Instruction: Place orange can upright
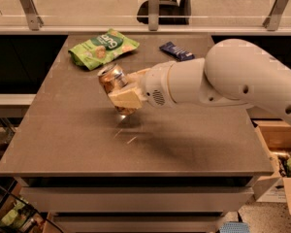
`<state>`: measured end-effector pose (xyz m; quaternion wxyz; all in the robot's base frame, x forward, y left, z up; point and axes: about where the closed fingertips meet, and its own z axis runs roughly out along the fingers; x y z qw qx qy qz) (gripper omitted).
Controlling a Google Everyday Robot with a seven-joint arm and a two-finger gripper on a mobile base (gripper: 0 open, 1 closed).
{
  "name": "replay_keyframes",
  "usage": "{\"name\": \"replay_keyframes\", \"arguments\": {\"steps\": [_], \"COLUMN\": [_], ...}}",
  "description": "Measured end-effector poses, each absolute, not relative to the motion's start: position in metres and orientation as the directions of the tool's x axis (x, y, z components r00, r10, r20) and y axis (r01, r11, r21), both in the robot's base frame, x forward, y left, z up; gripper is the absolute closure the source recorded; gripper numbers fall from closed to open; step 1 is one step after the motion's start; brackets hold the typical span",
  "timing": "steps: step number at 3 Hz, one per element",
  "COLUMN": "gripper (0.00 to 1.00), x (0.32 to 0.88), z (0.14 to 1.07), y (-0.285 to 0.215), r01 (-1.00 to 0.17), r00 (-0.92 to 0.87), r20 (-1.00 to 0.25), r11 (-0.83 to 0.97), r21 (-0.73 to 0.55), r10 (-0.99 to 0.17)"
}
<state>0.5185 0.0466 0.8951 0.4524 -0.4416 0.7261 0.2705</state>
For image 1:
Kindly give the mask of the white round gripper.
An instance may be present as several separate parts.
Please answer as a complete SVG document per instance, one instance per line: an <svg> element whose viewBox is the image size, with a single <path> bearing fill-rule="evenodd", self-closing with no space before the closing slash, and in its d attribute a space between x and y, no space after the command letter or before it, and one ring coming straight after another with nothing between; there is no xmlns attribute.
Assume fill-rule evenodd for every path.
<svg viewBox="0 0 291 233"><path fill-rule="evenodd" d="M141 108L145 98L155 108L172 107L175 102L170 95L168 77L174 64L175 61L159 63L151 68L128 74L129 84L109 93L110 100L117 107L129 109ZM142 89L136 84L139 80Z"/></svg>

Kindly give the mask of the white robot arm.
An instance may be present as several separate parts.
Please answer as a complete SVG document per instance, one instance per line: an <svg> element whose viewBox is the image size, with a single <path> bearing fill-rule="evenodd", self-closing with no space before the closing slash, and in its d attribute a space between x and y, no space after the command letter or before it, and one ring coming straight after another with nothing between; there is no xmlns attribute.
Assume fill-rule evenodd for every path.
<svg viewBox="0 0 291 233"><path fill-rule="evenodd" d="M203 58L159 63L129 74L127 81L109 94L118 107L247 104L291 126L291 69L245 40L221 41Z"/></svg>

